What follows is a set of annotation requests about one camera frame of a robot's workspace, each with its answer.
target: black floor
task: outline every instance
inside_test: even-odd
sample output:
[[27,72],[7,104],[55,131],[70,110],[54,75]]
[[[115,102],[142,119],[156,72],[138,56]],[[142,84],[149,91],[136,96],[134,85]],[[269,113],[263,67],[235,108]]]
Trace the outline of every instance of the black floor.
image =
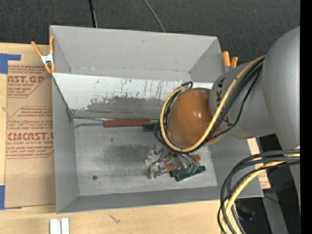
[[[99,28],[162,31],[143,0],[93,1]],[[280,36],[300,25],[300,0],[147,1],[166,32],[218,36],[221,50],[238,56],[240,63],[265,55]],[[47,44],[51,24],[92,27],[88,0],[0,0],[0,42]],[[264,145],[274,148],[271,140]],[[291,193],[279,195],[285,211],[294,212],[285,195]],[[268,233],[261,200],[248,204],[258,211],[246,223],[248,233]],[[293,227],[289,232],[295,233]]]

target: blue tape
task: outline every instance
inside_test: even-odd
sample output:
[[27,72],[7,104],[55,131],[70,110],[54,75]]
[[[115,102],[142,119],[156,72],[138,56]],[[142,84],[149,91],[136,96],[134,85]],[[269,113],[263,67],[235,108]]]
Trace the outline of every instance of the blue tape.
[[0,74],[8,73],[9,60],[20,60],[20,55],[0,54]]
[[4,210],[4,185],[0,185],[0,210]]

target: white plastic piece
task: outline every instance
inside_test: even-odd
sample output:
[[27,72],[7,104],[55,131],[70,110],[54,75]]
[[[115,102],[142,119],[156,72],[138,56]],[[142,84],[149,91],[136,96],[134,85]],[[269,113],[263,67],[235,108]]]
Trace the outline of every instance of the white plastic piece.
[[51,219],[50,234],[69,234],[69,219]]

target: cardboard sheet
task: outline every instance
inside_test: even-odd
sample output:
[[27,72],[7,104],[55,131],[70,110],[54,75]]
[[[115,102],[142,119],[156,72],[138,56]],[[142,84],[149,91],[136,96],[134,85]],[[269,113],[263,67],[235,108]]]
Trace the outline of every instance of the cardboard sheet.
[[[40,45],[48,54],[48,46]],[[0,44],[8,61],[5,208],[55,203],[51,76],[30,44]]]

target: cable bundle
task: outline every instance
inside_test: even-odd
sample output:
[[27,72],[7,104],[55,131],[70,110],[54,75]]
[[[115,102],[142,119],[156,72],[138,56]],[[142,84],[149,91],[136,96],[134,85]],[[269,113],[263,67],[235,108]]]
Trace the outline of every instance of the cable bundle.
[[[261,166],[259,169],[253,170],[245,174],[234,186],[231,185],[233,176],[238,173],[239,171],[245,169],[246,167],[254,166],[256,164],[264,165]],[[224,180],[223,185],[221,187],[221,194],[220,194],[220,202],[221,206],[218,211],[218,224],[223,233],[226,234],[225,226],[228,226],[231,233],[235,234],[235,230],[232,227],[228,214],[230,210],[232,211],[233,217],[243,234],[246,234],[244,228],[239,222],[237,213],[234,207],[234,201],[240,192],[248,185],[248,183],[255,178],[260,172],[267,168],[278,168],[282,166],[290,166],[300,163],[300,149],[291,149],[291,150],[280,150],[280,151],[270,151],[265,153],[260,153],[257,155],[249,156],[238,164],[234,166],[231,170],[230,174]],[[222,212],[223,220],[220,220],[220,213]]]
[[[235,77],[235,79],[232,81],[229,88],[225,92],[225,94],[222,98],[222,101],[220,102],[209,126],[207,127],[207,129],[205,131],[205,133],[199,139],[199,141],[197,143],[195,143],[193,146],[188,147],[188,148],[184,148],[184,147],[176,145],[175,143],[172,143],[172,141],[170,141],[168,138],[167,130],[166,130],[166,123],[168,121],[168,114],[170,112],[170,107],[171,107],[174,99],[177,97],[177,95],[180,92],[184,91],[185,89],[191,89],[192,84],[193,84],[192,82],[186,82],[186,83],[182,84],[179,88],[175,89],[169,95],[169,97],[166,99],[166,101],[164,102],[164,105],[162,107],[161,113],[160,113],[159,125],[158,124],[155,125],[155,130],[154,130],[155,136],[159,139],[159,141],[161,143],[166,144],[173,151],[189,153],[189,152],[196,151],[197,149],[199,149],[200,147],[205,145],[208,141],[210,141],[210,140],[226,133],[230,129],[232,129],[237,124],[237,122],[240,118],[240,115],[242,113],[243,106],[244,106],[252,88],[254,87],[254,85],[255,85],[255,83],[256,83],[259,75],[260,75],[264,57],[265,56],[259,57],[259,58],[255,59],[254,61],[250,62],[246,67],[244,67],[238,73],[238,75]],[[214,136],[213,134],[216,132],[216,130],[218,129],[218,127],[222,123],[223,119],[226,117],[226,115],[229,112],[230,108],[232,107],[233,103],[237,99],[239,93],[242,91],[242,89],[246,86],[246,84],[254,76],[255,76],[255,78],[252,81],[250,87],[248,88],[248,91],[247,91],[247,93],[246,93],[246,95],[245,95],[245,97],[241,103],[240,110],[239,110],[239,113],[237,115],[235,123],[230,128],[228,128],[228,129],[224,130],[223,132]],[[160,128],[160,133],[161,133],[160,137],[158,137],[156,134],[158,127]]]

